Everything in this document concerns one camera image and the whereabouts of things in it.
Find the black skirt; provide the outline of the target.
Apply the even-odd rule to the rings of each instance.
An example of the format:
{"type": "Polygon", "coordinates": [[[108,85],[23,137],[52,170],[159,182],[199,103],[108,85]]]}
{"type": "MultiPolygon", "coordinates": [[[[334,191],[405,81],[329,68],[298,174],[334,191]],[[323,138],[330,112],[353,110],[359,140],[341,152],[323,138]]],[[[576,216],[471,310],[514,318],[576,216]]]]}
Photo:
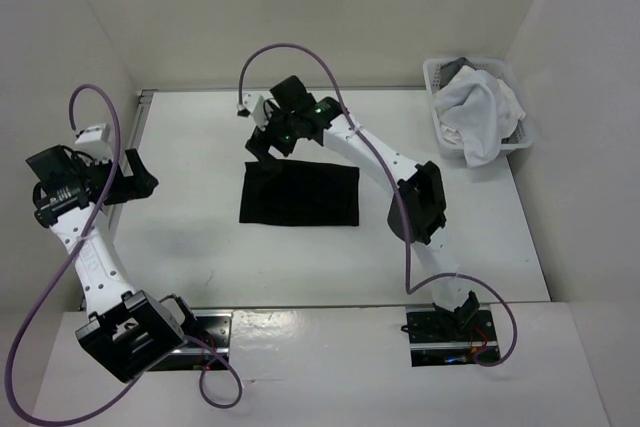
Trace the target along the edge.
{"type": "Polygon", "coordinates": [[[279,227],[357,227],[360,170],[282,160],[268,170],[245,164],[239,221],[279,227]]]}

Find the white skirt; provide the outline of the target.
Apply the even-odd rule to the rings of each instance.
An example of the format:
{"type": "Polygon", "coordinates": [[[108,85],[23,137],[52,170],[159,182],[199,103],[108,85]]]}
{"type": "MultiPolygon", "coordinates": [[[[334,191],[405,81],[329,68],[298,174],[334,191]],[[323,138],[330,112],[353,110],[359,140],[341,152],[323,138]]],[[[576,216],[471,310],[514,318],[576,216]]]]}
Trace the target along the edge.
{"type": "Polygon", "coordinates": [[[434,94],[434,109],[445,140],[462,145],[469,167],[492,162],[502,141],[515,133],[526,114],[504,81],[485,70],[463,66],[434,94]]]}

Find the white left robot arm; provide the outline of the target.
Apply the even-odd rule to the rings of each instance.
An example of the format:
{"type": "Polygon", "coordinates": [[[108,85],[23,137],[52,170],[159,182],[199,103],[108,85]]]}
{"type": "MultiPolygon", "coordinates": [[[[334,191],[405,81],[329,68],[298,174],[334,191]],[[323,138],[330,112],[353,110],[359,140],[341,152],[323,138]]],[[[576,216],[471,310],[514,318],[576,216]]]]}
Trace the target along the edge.
{"type": "Polygon", "coordinates": [[[125,155],[130,175],[110,160],[98,161],[63,145],[26,163],[38,179],[32,195],[36,220],[74,256],[88,316],[76,338],[92,358],[127,383],[193,343],[199,322],[185,312],[171,313],[127,278],[102,208],[145,199],[158,181],[136,150],[125,155]]]}

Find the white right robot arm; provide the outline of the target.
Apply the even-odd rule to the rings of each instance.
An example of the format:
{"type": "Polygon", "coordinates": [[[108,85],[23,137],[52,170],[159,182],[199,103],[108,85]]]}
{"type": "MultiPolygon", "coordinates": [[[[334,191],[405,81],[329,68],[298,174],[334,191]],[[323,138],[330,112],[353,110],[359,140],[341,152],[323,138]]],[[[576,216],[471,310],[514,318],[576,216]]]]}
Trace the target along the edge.
{"type": "Polygon", "coordinates": [[[254,122],[246,149],[270,170],[290,155],[298,140],[313,141],[363,171],[391,198],[387,224],[433,276],[454,279],[453,256],[445,248],[446,199],[442,175],[432,161],[420,164],[389,147],[354,120],[332,98],[316,99],[296,76],[265,98],[243,94],[238,113],[254,122]]]}

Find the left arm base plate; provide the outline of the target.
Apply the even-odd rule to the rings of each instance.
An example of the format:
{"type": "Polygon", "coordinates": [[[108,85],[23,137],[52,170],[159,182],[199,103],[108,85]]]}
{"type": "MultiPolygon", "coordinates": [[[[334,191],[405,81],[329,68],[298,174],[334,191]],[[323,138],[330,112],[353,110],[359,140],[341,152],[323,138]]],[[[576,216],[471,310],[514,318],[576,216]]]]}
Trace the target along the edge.
{"type": "MultiPolygon", "coordinates": [[[[196,319],[195,331],[192,333],[199,341],[206,343],[229,360],[231,328],[233,313],[230,310],[193,311],[196,319]]],[[[208,363],[209,370],[225,370],[225,367],[206,349],[190,342],[184,347],[174,350],[164,360],[150,369],[151,372],[200,371],[208,363]]]]}

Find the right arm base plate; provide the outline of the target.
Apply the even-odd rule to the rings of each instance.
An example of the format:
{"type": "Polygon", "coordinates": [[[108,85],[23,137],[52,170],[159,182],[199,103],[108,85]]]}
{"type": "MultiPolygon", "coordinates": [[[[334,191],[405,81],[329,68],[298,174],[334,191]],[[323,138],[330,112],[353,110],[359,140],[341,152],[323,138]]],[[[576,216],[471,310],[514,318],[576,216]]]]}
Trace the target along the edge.
{"type": "Polygon", "coordinates": [[[501,359],[489,309],[481,308],[459,333],[446,333],[444,321],[433,307],[406,310],[400,330],[408,337],[413,367],[475,364],[475,356],[486,363],[501,359]]]}

